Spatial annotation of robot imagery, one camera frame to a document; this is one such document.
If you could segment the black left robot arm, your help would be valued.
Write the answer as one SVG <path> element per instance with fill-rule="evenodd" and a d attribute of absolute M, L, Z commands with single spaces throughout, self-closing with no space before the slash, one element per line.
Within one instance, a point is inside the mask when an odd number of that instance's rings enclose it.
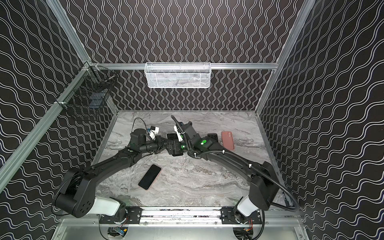
<path fill-rule="evenodd" d="M 136 129 L 131 133 L 129 144 L 113 157 L 83 169 L 70 169 L 52 205 L 76 218 L 96 214 L 113 217 L 120 223 L 126 219 L 126 204 L 111 198 L 97 198 L 97 186 L 115 173 L 135 165 L 145 153 L 158 154 L 167 150 L 173 154 L 174 146 L 173 140 L 161 136 L 147 141 L 146 130 Z"/>

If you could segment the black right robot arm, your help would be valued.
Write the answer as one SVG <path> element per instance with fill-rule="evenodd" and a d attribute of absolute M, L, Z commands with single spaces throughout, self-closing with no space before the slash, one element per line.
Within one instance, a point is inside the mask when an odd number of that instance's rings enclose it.
<path fill-rule="evenodd" d="M 257 211 L 267 211 L 270 206 L 281 208 L 285 211 L 296 213 L 300 206 L 295 197 L 280 182 L 274 167 L 268 163 L 254 163 L 226 149 L 215 139 L 206 136 L 201 137 L 194 129 L 192 122 L 186 124 L 179 122 L 174 116 L 176 132 L 182 141 L 176 147 L 176 151 L 186 152 L 194 159 L 211 161 L 227 170 L 238 174 L 250 186 L 249 193 L 242 197 L 234 207 L 235 221 L 246 223 L 248 218 Z M 274 202 L 279 190 L 286 193 L 291 199 L 291 207 Z"/>

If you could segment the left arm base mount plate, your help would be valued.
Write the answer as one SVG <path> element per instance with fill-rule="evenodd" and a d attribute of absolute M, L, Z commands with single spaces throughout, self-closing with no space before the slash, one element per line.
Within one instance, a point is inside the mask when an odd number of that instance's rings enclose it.
<path fill-rule="evenodd" d="M 114 216 L 102 215 L 100 224 L 106 225 L 122 225 L 122 224 L 139 224 L 143 209 L 140 207 L 126 207 L 121 209 Z"/>

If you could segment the black smartphone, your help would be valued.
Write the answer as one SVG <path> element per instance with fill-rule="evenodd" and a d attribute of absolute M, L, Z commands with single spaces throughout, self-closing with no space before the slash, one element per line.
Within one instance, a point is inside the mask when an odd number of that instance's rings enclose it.
<path fill-rule="evenodd" d="M 208 136 L 209 138 L 213 139 L 215 142 L 219 142 L 218 134 L 210 133 L 210 134 L 207 134 L 207 136 Z"/>

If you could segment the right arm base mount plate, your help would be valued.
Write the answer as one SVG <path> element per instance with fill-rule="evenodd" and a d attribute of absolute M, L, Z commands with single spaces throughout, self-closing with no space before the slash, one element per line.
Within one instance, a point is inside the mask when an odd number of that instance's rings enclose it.
<path fill-rule="evenodd" d="M 224 225 L 249 224 L 251 221 L 253 224 L 259 225 L 262 223 L 262 216 L 259 211 L 255 211 L 247 217 L 241 214 L 238 210 L 235 210 L 234 207 L 224 207 L 220 209 L 220 220 Z"/>

